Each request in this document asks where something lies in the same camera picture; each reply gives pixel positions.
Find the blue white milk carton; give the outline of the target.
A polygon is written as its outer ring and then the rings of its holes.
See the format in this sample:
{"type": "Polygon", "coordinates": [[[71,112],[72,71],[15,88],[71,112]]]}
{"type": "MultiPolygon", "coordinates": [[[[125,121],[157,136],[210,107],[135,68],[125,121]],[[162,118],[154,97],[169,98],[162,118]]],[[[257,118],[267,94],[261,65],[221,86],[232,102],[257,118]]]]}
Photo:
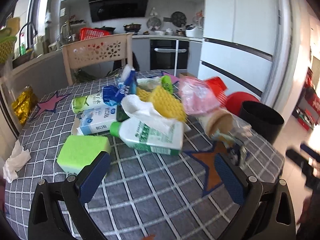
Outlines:
{"type": "Polygon", "coordinates": [[[117,106],[105,106],[85,110],[76,127],[77,134],[90,135],[110,130],[110,126],[117,120],[117,106]]]}

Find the red round stool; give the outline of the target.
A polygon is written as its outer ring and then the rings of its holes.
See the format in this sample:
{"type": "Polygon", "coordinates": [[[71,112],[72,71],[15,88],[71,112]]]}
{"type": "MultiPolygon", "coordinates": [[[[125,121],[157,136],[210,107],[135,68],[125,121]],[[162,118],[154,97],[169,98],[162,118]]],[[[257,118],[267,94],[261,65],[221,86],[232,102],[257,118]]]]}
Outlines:
{"type": "Polygon", "coordinates": [[[225,107],[229,112],[238,116],[244,101],[259,102],[259,100],[252,94],[246,92],[235,92],[227,96],[225,107]]]}

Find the white rice cooker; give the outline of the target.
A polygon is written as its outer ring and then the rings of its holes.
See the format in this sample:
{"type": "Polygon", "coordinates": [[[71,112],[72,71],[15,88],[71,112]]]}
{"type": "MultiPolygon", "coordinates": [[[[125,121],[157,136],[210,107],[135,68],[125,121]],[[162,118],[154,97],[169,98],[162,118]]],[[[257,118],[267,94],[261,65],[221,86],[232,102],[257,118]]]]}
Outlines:
{"type": "Polygon", "coordinates": [[[195,25],[189,25],[185,29],[185,35],[190,38],[203,38],[203,29],[195,25]]]}

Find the green label drink bottle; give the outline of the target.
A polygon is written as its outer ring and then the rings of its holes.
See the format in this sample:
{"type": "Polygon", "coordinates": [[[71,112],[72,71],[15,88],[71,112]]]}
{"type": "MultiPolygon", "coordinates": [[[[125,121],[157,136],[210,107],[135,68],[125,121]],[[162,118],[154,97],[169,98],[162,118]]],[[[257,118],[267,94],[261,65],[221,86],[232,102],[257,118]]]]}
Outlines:
{"type": "Polygon", "coordinates": [[[87,96],[77,97],[77,98],[74,98],[71,102],[71,108],[73,113],[75,114],[82,113],[83,111],[88,109],[102,107],[104,105],[105,103],[103,101],[102,92],[87,95],[87,96]]]}

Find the white refrigerator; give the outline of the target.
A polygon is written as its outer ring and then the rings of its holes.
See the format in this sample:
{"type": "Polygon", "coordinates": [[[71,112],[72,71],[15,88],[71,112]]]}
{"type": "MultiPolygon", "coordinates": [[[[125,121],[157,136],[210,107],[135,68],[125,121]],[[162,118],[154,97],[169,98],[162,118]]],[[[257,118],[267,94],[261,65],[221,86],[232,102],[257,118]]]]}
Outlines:
{"type": "Polygon", "coordinates": [[[205,0],[197,77],[275,103],[290,38],[289,0],[205,0]]]}

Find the black built-in oven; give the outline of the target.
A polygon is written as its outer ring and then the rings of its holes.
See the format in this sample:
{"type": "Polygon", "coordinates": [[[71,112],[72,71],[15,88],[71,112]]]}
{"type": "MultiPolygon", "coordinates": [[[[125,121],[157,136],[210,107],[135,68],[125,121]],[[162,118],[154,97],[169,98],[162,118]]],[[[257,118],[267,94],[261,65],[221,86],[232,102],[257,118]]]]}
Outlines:
{"type": "MultiPolygon", "coordinates": [[[[150,69],[174,70],[176,40],[150,40],[150,69]]],[[[178,69],[187,69],[189,42],[179,40],[178,69]]]]}

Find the blue snack wrapper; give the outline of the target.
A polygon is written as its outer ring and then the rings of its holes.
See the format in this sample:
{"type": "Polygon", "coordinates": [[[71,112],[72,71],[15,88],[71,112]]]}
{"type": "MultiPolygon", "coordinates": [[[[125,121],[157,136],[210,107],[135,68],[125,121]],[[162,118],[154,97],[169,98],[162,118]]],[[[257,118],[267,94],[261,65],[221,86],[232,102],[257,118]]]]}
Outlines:
{"type": "Polygon", "coordinates": [[[108,106],[115,106],[121,103],[121,100],[130,94],[136,94],[137,75],[135,70],[131,70],[126,75],[124,81],[119,81],[116,86],[105,86],[102,90],[103,103],[108,106]]]}

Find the red plastic basket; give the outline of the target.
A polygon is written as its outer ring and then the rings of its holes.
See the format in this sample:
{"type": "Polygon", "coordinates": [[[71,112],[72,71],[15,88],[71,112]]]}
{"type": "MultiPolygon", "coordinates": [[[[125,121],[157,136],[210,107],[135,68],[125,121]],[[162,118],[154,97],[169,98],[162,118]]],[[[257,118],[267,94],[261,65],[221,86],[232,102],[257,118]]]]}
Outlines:
{"type": "Polygon", "coordinates": [[[80,40],[88,40],[97,37],[103,37],[110,35],[109,31],[100,30],[100,29],[92,29],[92,28],[81,28],[80,29],[80,40]]]}

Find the yellow foam fruit net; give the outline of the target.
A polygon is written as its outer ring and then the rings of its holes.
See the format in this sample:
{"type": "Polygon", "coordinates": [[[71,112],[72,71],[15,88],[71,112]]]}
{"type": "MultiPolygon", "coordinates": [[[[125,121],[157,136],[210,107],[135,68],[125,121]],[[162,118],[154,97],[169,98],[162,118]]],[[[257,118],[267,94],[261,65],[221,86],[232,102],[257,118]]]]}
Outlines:
{"type": "Polygon", "coordinates": [[[151,92],[137,87],[137,95],[143,102],[151,102],[155,110],[165,118],[185,122],[187,115],[183,105],[162,86],[157,86],[151,92]]]}

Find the green cone wrapper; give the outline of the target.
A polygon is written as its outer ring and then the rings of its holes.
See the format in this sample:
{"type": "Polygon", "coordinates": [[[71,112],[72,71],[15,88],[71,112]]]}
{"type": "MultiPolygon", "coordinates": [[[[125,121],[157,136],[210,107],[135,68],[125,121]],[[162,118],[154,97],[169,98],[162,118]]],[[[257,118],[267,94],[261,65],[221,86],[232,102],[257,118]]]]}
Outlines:
{"type": "Polygon", "coordinates": [[[168,75],[163,75],[161,77],[161,85],[168,93],[173,94],[172,81],[168,75]]]}

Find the pink plastic bag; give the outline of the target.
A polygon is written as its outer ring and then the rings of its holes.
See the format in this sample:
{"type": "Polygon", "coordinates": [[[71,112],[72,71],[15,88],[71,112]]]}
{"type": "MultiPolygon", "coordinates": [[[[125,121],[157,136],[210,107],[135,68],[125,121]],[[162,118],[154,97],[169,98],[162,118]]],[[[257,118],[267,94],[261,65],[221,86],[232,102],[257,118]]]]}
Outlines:
{"type": "Polygon", "coordinates": [[[192,76],[180,78],[179,95],[187,115],[204,115],[220,107],[220,102],[210,87],[192,76]]]}

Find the black range hood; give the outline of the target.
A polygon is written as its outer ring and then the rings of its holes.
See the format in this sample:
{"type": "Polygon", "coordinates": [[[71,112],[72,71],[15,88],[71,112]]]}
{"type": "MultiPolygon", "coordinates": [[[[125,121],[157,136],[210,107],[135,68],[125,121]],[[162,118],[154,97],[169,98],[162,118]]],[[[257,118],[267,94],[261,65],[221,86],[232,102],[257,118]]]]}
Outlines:
{"type": "Polygon", "coordinates": [[[149,0],[88,0],[92,22],[144,17],[149,0]]]}

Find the white green-capped bottle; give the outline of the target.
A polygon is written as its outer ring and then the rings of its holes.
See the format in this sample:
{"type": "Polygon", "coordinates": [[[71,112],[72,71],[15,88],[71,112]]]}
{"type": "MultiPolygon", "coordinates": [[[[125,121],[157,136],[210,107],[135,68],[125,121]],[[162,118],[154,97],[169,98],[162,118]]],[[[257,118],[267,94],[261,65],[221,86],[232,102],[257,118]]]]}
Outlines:
{"type": "Polygon", "coordinates": [[[168,134],[164,134],[136,118],[129,118],[123,122],[113,122],[110,133],[135,150],[179,155],[183,146],[184,125],[178,121],[170,127],[168,134]]]}

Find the black trash bin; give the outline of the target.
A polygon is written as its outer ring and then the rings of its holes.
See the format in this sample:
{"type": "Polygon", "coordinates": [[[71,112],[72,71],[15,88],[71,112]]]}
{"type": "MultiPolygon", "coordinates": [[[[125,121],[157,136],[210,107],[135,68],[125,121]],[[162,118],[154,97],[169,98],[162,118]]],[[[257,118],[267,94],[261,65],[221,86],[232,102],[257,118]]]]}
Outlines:
{"type": "Polygon", "coordinates": [[[270,144],[275,142],[285,122],[277,111],[255,101],[244,101],[239,117],[270,144]]]}

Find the black cooking pot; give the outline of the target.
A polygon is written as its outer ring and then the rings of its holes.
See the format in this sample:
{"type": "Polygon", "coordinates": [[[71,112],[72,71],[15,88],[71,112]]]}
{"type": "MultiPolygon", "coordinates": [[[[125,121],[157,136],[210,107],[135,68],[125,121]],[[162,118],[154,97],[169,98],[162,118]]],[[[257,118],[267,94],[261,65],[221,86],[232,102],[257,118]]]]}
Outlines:
{"type": "Polygon", "coordinates": [[[141,24],[138,23],[130,23],[123,25],[126,33],[138,33],[141,29],[141,24]]]}

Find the gold foil bag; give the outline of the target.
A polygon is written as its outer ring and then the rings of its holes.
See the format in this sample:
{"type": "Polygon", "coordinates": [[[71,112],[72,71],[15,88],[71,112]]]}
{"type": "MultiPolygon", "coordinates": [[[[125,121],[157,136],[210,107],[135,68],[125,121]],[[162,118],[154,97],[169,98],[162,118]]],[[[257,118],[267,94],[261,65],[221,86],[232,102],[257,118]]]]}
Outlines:
{"type": "Polygon", "coordinates": [[[17,99],[11,104],[21,126],[25,125],[37,103],[38,99],[33,88],[26,86],[17,99]]]}

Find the grey checkered tablecloth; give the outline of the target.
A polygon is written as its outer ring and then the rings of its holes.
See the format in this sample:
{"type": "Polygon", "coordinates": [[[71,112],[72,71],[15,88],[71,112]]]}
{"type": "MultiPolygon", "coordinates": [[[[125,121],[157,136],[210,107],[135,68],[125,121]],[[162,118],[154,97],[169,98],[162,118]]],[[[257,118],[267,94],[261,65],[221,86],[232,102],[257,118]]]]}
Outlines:
{"type": "MultiPolygon", "coordinates": [[[[6,185],[5,216],[21,239],[28,237],[33,194],[42,178],[63,181],[66,173],[57,164],[60,150],[70,135],[75,115],[71,100],[116,82],[113,77],[79,85],[43,89],[40,100],[54,94],[65,98],[55,112],[44,112],[27,121],[19,141],[31,159],[18,178],[6,185]]],[[[205,169],[187,155],[207,151],[212,142],[197,119],[187,119],[183,151],[177,156],[154,154],[128,148],[109,137],[111,168],[86,209],[108,239],[216,239],[239,206],[220,185],[203,195],[205,169]]]]}

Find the cardboard box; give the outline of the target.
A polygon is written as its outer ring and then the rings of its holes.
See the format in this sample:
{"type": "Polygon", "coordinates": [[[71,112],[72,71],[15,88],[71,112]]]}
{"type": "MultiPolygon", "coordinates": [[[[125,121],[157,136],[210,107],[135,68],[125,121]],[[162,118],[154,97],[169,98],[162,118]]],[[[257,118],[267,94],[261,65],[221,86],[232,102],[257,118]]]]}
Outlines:
{"type": "Polygon", "coordinates": [[[185,72],[185,73],[180,73],[179,74],[179,78],[182,78],[182,77],[195,77],[195,75],[193,75],[193,74],[190,74],[190,73],[188,73],[188,72],[185,72]]]}

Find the green sponge block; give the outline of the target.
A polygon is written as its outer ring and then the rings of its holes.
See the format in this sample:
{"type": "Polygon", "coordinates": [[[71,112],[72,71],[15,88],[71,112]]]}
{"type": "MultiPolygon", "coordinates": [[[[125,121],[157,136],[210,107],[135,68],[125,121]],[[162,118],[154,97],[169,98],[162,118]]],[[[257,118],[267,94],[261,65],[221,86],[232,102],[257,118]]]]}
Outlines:
{"type": "Polygon", "coordinates": [[[101,152],[111,152],[107,137],[94,135],[70,135],[57,157],[57,164],[66,173],[78,174],[101,152]]]}

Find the white green plastic bag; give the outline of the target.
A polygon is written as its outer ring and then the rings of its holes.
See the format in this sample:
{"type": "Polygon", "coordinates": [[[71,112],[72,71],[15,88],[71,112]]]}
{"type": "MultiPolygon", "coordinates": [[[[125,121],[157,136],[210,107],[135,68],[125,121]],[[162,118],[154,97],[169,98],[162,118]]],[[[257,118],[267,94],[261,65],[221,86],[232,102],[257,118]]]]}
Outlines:
{"type": "Polygon", "coordinates": [[[154,90],[157,86],[161,85],[161,77],[150,77],[150,78],[140,78],[137,79],[137,87],[140,89],[150,92],[154,90]]]}

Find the beige perforated chair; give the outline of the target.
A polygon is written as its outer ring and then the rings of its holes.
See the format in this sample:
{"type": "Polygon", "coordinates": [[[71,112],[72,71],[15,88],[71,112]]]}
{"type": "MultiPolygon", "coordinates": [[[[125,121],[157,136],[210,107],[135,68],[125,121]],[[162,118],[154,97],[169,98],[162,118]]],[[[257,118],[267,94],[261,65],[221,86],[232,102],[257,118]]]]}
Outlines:
{"type": "Polygon", "coordinates": [[[132,66],[132,37],[132,33],[107,35],[62,46],[68,84],[74,83],[72,70],[93,64],[120,60],[122,66],[132,66]]]}

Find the red plastic dustpan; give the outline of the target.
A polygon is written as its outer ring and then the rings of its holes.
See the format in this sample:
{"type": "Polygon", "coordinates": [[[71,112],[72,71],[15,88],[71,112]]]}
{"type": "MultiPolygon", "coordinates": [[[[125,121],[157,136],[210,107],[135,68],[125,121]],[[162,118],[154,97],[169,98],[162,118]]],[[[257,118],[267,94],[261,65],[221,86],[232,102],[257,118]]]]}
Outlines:
{"type": "Polygon", "coordinates": [[[227,96],[225,95],[225,91],[227,90],[227,87],[222,81],[222,79],[216,76],[210,79],[206,79],[204,82],[213,91],[214,95],[216,96],[217,100],[220,102],[221,106],[224,106],[227,101],[227,96]]]}

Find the white crumpled tissue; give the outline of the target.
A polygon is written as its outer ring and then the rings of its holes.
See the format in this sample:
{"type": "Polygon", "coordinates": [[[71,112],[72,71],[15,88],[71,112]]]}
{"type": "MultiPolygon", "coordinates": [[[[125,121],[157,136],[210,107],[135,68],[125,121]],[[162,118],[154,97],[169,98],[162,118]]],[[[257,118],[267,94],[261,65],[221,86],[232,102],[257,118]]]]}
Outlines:
{"type": "Polygon", "coordinates": [[[12,183],[18,178],[17,172],[20,171],[30,159],[30,151],[24,150],[20,141],[17,140],[10,157],[4,163],[3,178],[8,183],[12,183]]]}

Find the white paper towel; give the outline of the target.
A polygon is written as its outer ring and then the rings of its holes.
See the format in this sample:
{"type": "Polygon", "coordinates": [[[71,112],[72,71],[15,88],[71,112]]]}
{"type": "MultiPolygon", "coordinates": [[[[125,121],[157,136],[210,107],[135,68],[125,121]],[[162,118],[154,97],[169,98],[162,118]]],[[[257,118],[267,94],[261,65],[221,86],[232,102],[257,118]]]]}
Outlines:
{"type": "Polygon", "coordinates": [[[143,102],[135,94],[125,96],[121,100],[121,106],[130,118],[137,118],[142,123],[165,135],[169,134],[169,130],[173,124],[178,123],[177,119],[166,118],[160,115],[151,102],[143,102]]]}

